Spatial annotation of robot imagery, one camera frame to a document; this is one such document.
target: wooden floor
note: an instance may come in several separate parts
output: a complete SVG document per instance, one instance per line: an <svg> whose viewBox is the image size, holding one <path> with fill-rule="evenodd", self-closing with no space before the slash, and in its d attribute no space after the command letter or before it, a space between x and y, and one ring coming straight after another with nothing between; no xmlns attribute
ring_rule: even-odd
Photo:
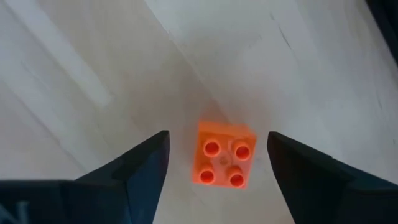
<svg viewBox="0 0 398 224"><path fill-rule="evenodd" d="M200 119L259 141L248 189L193 185ZM398 70L362 0L0 0L0 178L74 179L162 129L155 223L293 223L279 131L398 183Z"/></svg>

